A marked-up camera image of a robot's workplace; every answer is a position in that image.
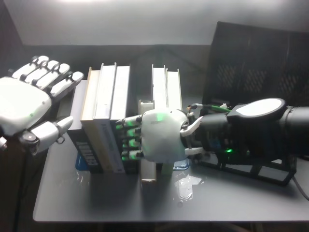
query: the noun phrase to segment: white robotic hand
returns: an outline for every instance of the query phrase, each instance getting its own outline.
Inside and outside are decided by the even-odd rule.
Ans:
[[[33,155],[47,149],[69,129],[67,117],[58,122],[41,122],[53,103],[62,99],[82,80],[81,72],[71,72],[68,64],[46,56],[11,71],[0,78],[0,149],[7,148],[7,138],[17,137]]]
[[[184,140],[199,127],[200,118],[189,125],[187,115],[177,109],[150,110],[143,115],[127,117],[116,122],[123,140],[122,157],[158,163],[174,163],[189,155],[204,153],[202,147],[185,147]]]

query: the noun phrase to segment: table top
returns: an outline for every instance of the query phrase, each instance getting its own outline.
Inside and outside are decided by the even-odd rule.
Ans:
[[[77,150],[64,137],[48,151],[36,221],[309,220],[309,202],[293,181],[280,187],[197,166],[141,186],[137,175],[77,171]],[[309,193],[309,162],[297,165],[296,178]]]

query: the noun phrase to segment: beige book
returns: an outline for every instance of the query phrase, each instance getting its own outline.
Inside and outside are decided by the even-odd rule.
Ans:
[[[105,172],[112,172],[112,166],[109,160],[108,153],[100,140],[99,131],[93,121],[95,112],[95,104],[97,98],[97,88],[100,70],[92,70],[89,68],[87,89],[82,109],[81,123],[83,129],[90,140],[93,149],[95,150],[99,162]]]

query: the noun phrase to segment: green cable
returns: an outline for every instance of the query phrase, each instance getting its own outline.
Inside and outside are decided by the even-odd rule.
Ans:
[[[211,109],[216,110],[216,111],[220,111],[220,112],[225,112],[225,113],[231,112],[231,110],[224,109],[224,108],[221,108],[220,106],[216,106],[216,105],[212,105]]]

